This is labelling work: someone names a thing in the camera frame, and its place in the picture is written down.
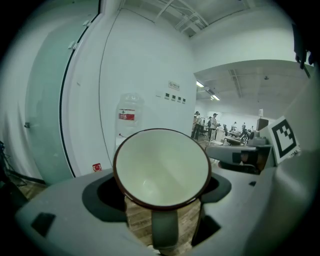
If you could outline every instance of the ceiling light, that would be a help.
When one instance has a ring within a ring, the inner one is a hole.
[[[199,87],[205,87],[203,84],[199,83],[198,81],[196,81],[196,85]]]
[[[214,97],[217,101],[220,101],[220,99],[219,99],[216,95],[213,95],[213,97]]]

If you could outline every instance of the mug handle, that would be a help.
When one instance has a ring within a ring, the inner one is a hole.
[[[151,211],[151,229],[154,249],[164,250],[176,246],[179,238],[177,211]]]

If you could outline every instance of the red label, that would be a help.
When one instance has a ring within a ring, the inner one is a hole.
[[[135,120],[134,114],[119,114],[119,119],[122,120]]]
[[[92,165],[92,168],[95,172],[100,172],[102,171],[102,168],[101,168],[101,164],[100,163],[96,163],[94,165]]]

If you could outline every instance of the mug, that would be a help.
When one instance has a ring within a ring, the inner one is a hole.
[[[125,196],[152,211],[153,247],[169,249],[178,242],[177,209],[205,190],[211,163],[203,148],[187,135],[147,129],[122,142],[113,159],[113,174]]]

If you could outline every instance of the mug rim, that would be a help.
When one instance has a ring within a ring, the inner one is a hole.
[[[179,134],[182,134],[184,136],[186,136],[188,139],[192,140],[196,145],[198,145],[200,147],[200,149],[203,151],[205,157],[206,157],[206,160],[207,160],[207,163],[208,163],[208,175],[206,177],[206,180],[202,186],[201,189],[199,189],[199,191],[194,195],[192,196],[191,198],[189,198],[188,200],[184,201],[184,202],[180,202],[180,203],[177,203],[177,204],[173,204],[173,205],[166,205],[166,206],[161,206],[161,205],[154,205],[154,204],[150,204],[150,203],[147,203],[147,202],[144,202],[144,201],[141,201],[140,199],[136,198],[134,195],[132,195],[126,188],[125,186],[122,184],[122,182],[120,181],[120,178],[118,176],[118,172],[117,172],[117,158],[118,158],[118,153],[121,149],[121,147],[133,136],[139,134],[139,133],[142,133],[142,132],[146,132],[146,131],[152,131],[152,130],[165,130],[165,131],[171,131],[171,132],[176,132],[176,133],[179,133]],[[212,167],[211,167],[211,163],[210,163],[210,160],[209,160],[209,157],[207,156],[206,154],[206,151],[196,142],[194,141],[192,138],[190,138],[188,135],[180,132],[180,131],[177,131],[177,130],[173,130],[173,129],[167,129],[167,128],[151,128],[151,129],[145,129],[145,130],[141,130],[141,131],[138,131],[132,135],[130,135],[128,138],[126,138],[122,143],[121,145],[117,148],[116,152],[115,152],[115,155],[114,155],[114,158],[113,158],[113,176],[115,178],[115,181],[120,189],[120,191],[126,196],[128,197],[130,200],[132,200],[134,203],[136,203],[137,205],[139,206],[142,206],[144,208],[147,208],[147,209],[150,209],[150,210],[153,210],[153,211],[172,211],[172,210],[176,210],[176,209],[179,209],[181,207],[185,207],[189,204],[191,204],[193,201],[195,201],[202,193],[203,191],[205,190],[205,188],[208,186],[209,182],[210,182],[210,178],[211,178],[211,173],[212,173]]]

